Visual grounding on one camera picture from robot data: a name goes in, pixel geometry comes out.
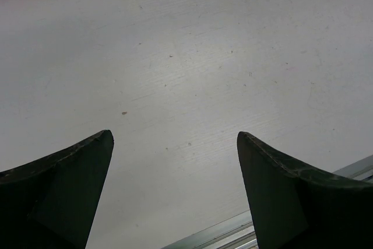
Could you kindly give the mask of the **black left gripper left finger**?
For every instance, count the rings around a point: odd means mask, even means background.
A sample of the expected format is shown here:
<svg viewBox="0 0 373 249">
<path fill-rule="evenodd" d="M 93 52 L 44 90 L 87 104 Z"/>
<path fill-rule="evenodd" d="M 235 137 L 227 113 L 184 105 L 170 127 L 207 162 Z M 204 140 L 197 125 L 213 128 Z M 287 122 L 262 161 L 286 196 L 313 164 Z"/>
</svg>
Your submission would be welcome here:
<svg viewBox="0 0 373 249">
<path fill-rule="evenodd" d="M 102 130 L 1 172 L 1 248 L 85 248 L 113 149 Z"/>
</svg>

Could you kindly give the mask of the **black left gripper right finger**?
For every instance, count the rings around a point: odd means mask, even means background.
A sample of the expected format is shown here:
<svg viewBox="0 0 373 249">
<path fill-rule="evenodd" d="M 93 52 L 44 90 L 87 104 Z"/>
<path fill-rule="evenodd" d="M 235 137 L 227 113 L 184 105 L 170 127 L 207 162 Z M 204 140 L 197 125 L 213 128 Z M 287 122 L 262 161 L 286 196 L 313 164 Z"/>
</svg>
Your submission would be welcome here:
<svg viewBox="0 0 373 249">
<path fill-rule="evenodd" d="M 240 132 L 237 150 L 259 248 L 371 248 L 372 184 Z"/>
</svg>

